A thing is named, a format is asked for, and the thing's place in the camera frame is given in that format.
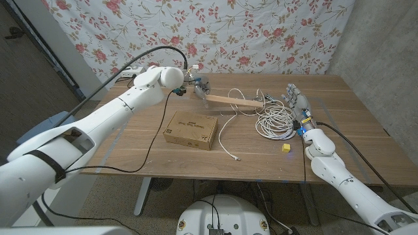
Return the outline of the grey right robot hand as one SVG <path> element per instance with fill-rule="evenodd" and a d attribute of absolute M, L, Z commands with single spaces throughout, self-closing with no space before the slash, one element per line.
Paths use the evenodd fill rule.
<path fill-rule="evenodd" d="M 282 99 L 291 109 L 293 119 L 298 123 L 297 127 L 304 131 L 316 128 L 316 122 L 312 116 L 311 105 L 306 96 L 295 84 L 288 84 L 287 94 L 281 95 Z"/>

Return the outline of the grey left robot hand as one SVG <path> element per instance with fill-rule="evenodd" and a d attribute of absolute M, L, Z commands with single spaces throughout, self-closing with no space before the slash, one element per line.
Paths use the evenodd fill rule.
<path fill-rule="evenodd" d="M 206 96 L 210 94 L 210 83 L 207 76 L 200 73 L 186 72 L 184 78 L 184 85 L 193 86 L 194 94 L 203 102 L 206 109 L 209 108 Z"/>

